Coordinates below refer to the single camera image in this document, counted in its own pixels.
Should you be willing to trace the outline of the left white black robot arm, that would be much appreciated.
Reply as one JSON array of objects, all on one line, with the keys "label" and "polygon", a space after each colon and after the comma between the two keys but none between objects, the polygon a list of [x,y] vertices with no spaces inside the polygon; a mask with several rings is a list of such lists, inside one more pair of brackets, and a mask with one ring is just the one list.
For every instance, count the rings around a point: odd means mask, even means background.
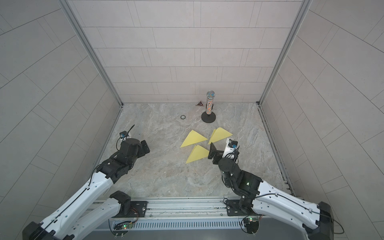
[{"label": "left white black robot arm", "polygon": [[146,141],[124,138],[121,147],[99,164],[89,180],[62,206],[40,223],[31,222],[22,231],[24,240],[82,240],[110,218],[145,216],[145,209],[131,203],[131,197],[116,191],[100,206],[87,209],[122,176],[138,158],[150,153]]}]

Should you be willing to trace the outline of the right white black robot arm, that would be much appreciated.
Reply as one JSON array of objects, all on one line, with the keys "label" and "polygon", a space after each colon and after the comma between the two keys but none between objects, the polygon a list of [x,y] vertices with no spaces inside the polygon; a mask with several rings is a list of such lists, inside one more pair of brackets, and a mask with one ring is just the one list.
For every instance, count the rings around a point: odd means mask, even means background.
[{"label": "right white black robot arm", "polygon": [[238,142],[229,140],[223,151],[210,144],[208,159],[221,171],[222,182],[240,197],[237,211],[246,215],[247,227],[252,215],[268,216],[303,232],[309,240],[332,240],[336,220],[328,203],[318,204],[287,194],[262,178],[241,170]]}]

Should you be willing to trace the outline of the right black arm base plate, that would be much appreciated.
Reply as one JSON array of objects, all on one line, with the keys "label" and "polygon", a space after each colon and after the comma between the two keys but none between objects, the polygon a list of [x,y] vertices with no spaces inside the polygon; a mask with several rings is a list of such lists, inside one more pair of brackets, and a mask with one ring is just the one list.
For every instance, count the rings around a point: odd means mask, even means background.
[{"label": "right black arm base plate", "polygon": [[223,203],[226,205],[227,214],[229,217],[233,216],[263,216],[257,214],[252,210],[251,200],[229,200],[228,198],[223,199]]}]

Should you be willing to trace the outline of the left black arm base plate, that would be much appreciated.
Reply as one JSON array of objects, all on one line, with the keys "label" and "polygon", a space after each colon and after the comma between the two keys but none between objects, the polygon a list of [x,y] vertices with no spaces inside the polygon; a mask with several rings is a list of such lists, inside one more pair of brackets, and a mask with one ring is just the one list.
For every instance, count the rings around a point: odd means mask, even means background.
[{"label": "left black arm base plate", "polygon": [[148,201],[131,201],[130,207],[123,205],[123,210],[120,210],[113,218],[143,218],[147,211]]}]

